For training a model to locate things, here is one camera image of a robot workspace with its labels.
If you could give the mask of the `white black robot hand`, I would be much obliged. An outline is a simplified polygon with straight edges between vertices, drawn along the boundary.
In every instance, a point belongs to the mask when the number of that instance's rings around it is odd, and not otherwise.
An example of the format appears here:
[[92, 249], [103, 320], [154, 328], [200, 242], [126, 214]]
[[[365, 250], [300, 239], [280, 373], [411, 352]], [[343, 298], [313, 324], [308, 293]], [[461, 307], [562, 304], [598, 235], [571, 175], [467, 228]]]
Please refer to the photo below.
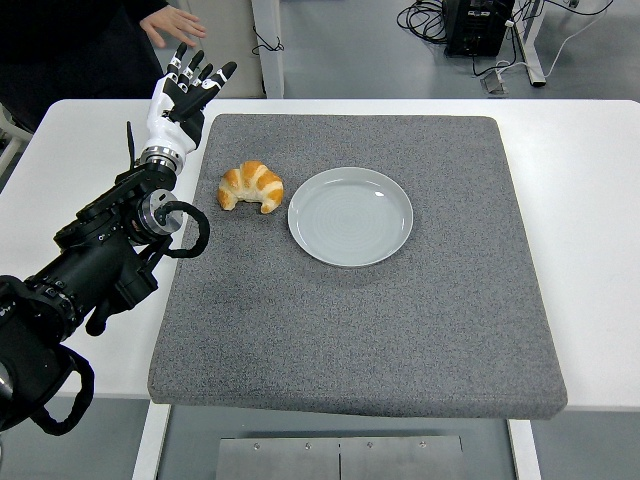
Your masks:
[[147, 150], [168, 149], [181, 159], [200, 144], [204, 126], [204, 108], [230, 80], [237, 69], [233, 61], [215, 69], [202, 66], [204, 52], [199, 50], [185, 60], [187, 45], [182, 43], [166, 72], [156, 83], [147, 115]]

